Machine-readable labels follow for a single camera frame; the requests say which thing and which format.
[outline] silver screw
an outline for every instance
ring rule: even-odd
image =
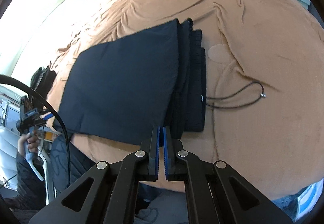
[[[217,166],[218,168],[223,169],[223,168],[226,167],[226,163],[223,162],[223,161],[218,161],[218,162],[216,163],[216,166]]]
[[[97,169],[104,169],[107,167],[107,163],[104,161],[101,161],[97,164]]]
[[[180,157],[186,157],[188,155],[188,152],[186,150],[181,150],[178,152],[178,156]]]
[[[137,151],[137,152],[135,153],[135,155],[136,155],[137,157],[143,157],[143,156],[145,156],[145,151],[143,151],[143,150],[139,150],[139,151]]]

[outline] orange blanket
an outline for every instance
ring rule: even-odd
[[[270,199],[323,178],[324,31],[296,0],[102,0],[54,63],[49,103],[58,110],[82,51],[174,18],[192,18],[202,29],[207,96],[229,95],[251,80],[261,81],[267,95],[247,108],[208,109],[205,130],[184,133],[184,148],[208,162],[225,160]],[[258,93],[256,86],[224,104],[247,103]],[[138,149],[96,136],[75,135],[72,142],[109,163]],[[162,178],[156,185],[183,188]]]

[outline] black pouch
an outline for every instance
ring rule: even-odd
[[[46,99],[48,92],[50,91],[54,79],[56,78],[56,72],[50,70],[50,67],[47,66],[46,69],[39,68],[32,76],[30,80],[30,87],[38,92],[43,98]],[[44,105],[34,98],[31,95],[28,95],[28,98],[33,106],[41,111],[44,108]]]

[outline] dark sleeve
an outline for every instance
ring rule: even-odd
[[[41,210],[46,206],[46,188],[45,181],[40,181],[35,175],[28,162],[17,153],[17,196],[7,204],[15,205],[15,208],[21,210]],[[44,170],[42,166],[35,165],[42,176]]]

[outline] person's arm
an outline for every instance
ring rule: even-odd
[[[12,199],[6,199],[7,204],[21,210],[41,210],[46,205],[45,181],[40,181],[35,175],[30,165],[26,161],[24,142],[28,141],[30,152],[38,152],[38,137],[33,136],[27,140],[29,135],[22,135],[18,140],[18,152],[16,158],[17,164],[17,196]],[[44,170],[42,166],[35,165],[42,176]]]

